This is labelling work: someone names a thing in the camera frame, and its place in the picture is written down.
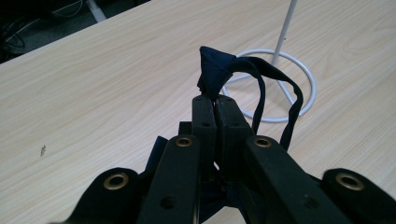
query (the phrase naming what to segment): circular wire base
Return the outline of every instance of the circular wire base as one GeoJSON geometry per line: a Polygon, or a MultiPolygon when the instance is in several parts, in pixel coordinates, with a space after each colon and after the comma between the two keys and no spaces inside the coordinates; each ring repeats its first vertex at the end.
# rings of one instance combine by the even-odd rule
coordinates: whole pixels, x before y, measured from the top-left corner
{"type": "MultiPolygon", "coordinates": [[[[250,49],[247,51],[244,51],[242,53],[239,53],[236,55],[236,57],[242,57],[245,55],[249,55],[249,54],[253,54],[253,53],[267,53],[267,54],[274,54],[275,51],[272,49],[250,49]]],[[[303,106],[303,108],[301,109],[299,115],[302,116],[303,114],[305,114],[314,104],[315,102],[315,98],[317,96],[317,84],[315,82],[314,76],[312,75],[312,73],[308,70],[308,68],[301,63],[299,60],[297,60],[296,58],[294,58],[293,56],[285,53],[285,52],[279,52],[279,56],[286,58],[290,61],[292,61],[293,63],[297,64],[306,74],[306,76],[309,79],[309,82],[311,84],[311,95],[309,97],[308,102],[306,103],[305,106],[303,106]]],[[[235,82],[241,79],[245,79],[247,77],[251,77],[251,75],[249,74],[245,74],[241,77],[236,77],[236,78],[232,78],[230,79],[227,83],[231,83],[231,82],[235,82]]],[[[222,93],[226,96],[230,96],[230,94],[227,91],[226,85],[224,85],[221,89],[222,93]]],[[[253,119],[253,114],[246,111],[245,109],[241,108],[241,112],[243,115],[245,115],[248,118],[253,119]]],[[[262,122],[268,122],[268,123],[279,123],[279,122],[287,122],[289,121],[289,117],[283,117],[283,118],[267,118],[267,117],[262,117],[262,122]]]]}

